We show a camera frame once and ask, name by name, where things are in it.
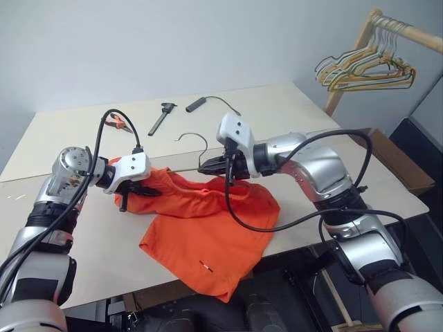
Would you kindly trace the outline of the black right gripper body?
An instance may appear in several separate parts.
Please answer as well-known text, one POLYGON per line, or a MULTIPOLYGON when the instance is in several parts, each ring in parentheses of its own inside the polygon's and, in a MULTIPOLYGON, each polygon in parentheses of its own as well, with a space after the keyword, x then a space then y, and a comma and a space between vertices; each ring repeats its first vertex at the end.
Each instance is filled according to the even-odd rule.
POLYGON ((246 157, 241 151, 233 153, 225 153, 228 166, 226 168, 226 175, 229 181, 247 180, 251 177, 246 157))

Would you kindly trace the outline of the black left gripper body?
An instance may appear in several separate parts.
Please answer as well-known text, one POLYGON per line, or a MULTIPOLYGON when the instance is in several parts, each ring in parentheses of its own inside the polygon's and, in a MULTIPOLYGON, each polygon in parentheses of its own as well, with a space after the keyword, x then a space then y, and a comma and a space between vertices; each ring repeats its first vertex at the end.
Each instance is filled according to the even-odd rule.
POLYGON ((126 212, 129 193, 144 195, 145 189, 141 186, 141 183, 139 181, 123 181, 117 187, 117 193, 121 196, 119 211, 126 212))

